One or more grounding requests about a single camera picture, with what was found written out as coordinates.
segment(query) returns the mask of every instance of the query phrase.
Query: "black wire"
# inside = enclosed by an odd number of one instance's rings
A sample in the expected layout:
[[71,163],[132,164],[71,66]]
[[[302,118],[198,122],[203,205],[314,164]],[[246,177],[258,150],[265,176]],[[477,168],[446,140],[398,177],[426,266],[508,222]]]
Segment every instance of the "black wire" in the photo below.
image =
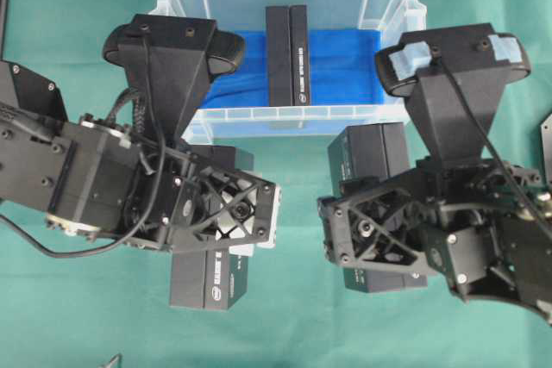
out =
[[39,252],[46,254],[47,256],[55,259],[72,259],[72,258],[83,258],[86,256],[93,256],[99,253],[105,253],[109,250],[114,249],[115,247],[121,245],[128,239],[130,239],[132,236],[134,236],[144,225],[147,218],[152,212],[152,209],[154,208],[155,200],[157,198],[157,193],[159,191],[162,172],[163,172],[163,165],[165,163],[165,156],[166,156],[166,142],[165,142],[165,135],[163,134],[162,126],[155,116],[155,105],[154,105],[154,94],[152,93],[152,85],[151,85],[151,75],[150,75],[150,51],[149,51],[149,40],[147,38],[147,34],[145,34],[142,37],[142,43],[144,46],[144,50],[146,52],[146,87],[147,87],[147,109],[149,111],[149,116],[151,118],[152,124],[154,126],[155,135],[157,138],[158,148],[159,148],[159,157],[157,161],[157,172],[154,176],[154,183],[152,185],[152,191],[149,195],[149,199],[147,200],[147,207],[144,209],[140,219],[134,224],[134,226],[120,239],[113,241],[112,243],[109,243],[107,245],[101,246],[101,247],[95,247],[93,249],[87,249],[87,250],[81,250],[76,252],[54,252],[46,247],[44,247],[37,239],[35,239],[33,236],[31,236],[29,233],[27,233],[25,230],[17,226],[13,221],[8,219],[4,215],[0,215],[0,221],[3,221],[4,224],[6,224],[11,230],[13,230],[16,234],[21,236],[25,241],[27,241],[31,246],[36,248]]
[[508,168],[504,164],[504,161],[500,158],[499,153],[494,148],[494,145],[491,143],[489,138],[487,137],[485,130],[477,121],[477,118],[475,117],[473,111],[469,107],[469,104],[467,102],[466,96],[464,95],[464,92],[462,91],[462,88],[458,84],[458,81],[456,81],[455,76],[452,74],[452,72],[449,70],[449,68],[445,65],[442,58],[440,58],[437,61],[440,65],[443,71],[445,72],[445,75],[448,78],[448,81],[452,84],[453,89],[455,90],[456,96],[458,97],[458,100],[460,101],[460,104],[462,108],[464,109],[464,112],[466,113],[467,118],[469,121],[474,125],[475,129],[477,129],[478,134],[480,135],[481,139],[485,143],[485,147],[487,150],[489,150],[489,153],[491,153],[492,157],[496,161],[497,165],[499,166],[499,169],[502,172],[502,175],[504,176],[506,182],[510,186],[511,190],[514,192],[514,194],[519,198],[521,203],[527,210],[529,210],[530,214],[533,216],[533,218],[536,221],[536,224],[538,227],[543,231],[544,234],[546,234],[549,239],[552,240],[552,228],[550,228],[550,225],[548,224],[546,218],[544,217],[543,213],[536,207],[535,204],[527,197],[524,190],[521,188],[521,186],[516,182],[516,179],[510,174],[508,171]]
[[109,114],[105,117],[107,122],[115,122],[118,112],[127,104],[132,102],[132,124],[137,134],[143,134],[146,129],[147,105],[143,94],[133,88],[127,88],[116,99]]

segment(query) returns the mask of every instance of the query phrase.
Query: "black box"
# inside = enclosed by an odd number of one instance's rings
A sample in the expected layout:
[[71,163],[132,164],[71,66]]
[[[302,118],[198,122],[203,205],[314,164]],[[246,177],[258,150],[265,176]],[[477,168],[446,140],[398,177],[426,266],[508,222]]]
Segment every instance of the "black box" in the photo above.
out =
[[303,4],[290,7],[292,39],[293,105],[311,105],[311,61],[307,7]]
[[[226,168],[253,170],[253,154],[235,147],[191,146],[191,150]],[[229,309],[248,288],[248,259],[230,254],[228,248],[173,254],[170,305]]]
[[[374,176],[380,181],[410,168],[405,127],[401,122],[347,127],[328,147],[334,196],[340,182]],[[389,271],[343,269],[345,286],[366,293],[427,286],[427,277]]]
[[267,76],[271,107],[293,105],[290,13],[287,6],[268,6]]

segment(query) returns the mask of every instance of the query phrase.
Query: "transparent storage box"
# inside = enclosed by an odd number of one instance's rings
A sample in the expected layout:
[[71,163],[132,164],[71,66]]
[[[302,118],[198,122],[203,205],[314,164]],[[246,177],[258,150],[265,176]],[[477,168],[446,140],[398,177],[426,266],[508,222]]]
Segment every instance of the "transparent storage box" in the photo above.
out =
[[[157,0],[151,13],[216,19],[227,31],[264,31],[265,7],[282,4],[306,4],[309,29],[377,30],[381,47],[425,29],[427,12],[418,0]],[[407,120],[402,100],[387,96],[378,105],[200,109],[184,138],[212,144],[216,138],[339,134],[348,125]]]

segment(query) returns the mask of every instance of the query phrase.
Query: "green tabletop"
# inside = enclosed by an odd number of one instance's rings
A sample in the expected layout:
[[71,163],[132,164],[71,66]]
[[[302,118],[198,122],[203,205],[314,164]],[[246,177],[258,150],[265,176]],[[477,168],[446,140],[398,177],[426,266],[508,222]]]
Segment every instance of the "green tabletop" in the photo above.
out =
[[[538,125],[552,111],[550,0],[420,0],[428,28],[491,22],[525,45],[532,75],[505,92],[491,138],[505,159],[540,166]],[[125,86],[102,61],[104,39],[154,0],[9,0],[4,57],[60,86],[72,121],[105,115]],[[426,154],[407,128],[411,159]],[[323,258],[318,196],[331,192],[333,137],[225,140],[255,155],[282,185],[277,247],[250,262],[249,288],[229,312],[168,307],[170,257],[120,248],[73,260],[41,256],[0,232],[0,366],[95,367],[117,352],[125,367],[549,366],[552,330],[502,303],[462,304],[441,277],[425,290],[362,295]],[[43,215],[3,212],[49,246],[82,240],[48,231]]]

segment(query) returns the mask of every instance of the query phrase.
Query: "blue cloth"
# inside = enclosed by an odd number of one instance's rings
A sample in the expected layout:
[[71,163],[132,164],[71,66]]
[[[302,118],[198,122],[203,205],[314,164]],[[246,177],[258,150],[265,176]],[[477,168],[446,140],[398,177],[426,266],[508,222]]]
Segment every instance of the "blue cloth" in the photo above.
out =
[[[264,32],[238,32],[246,41],[240,69],[212,85],[201,108],[268,106]],[[311,30],[310,90],[313,105],[382,103],[373,55],[380,49],[375,30]]]

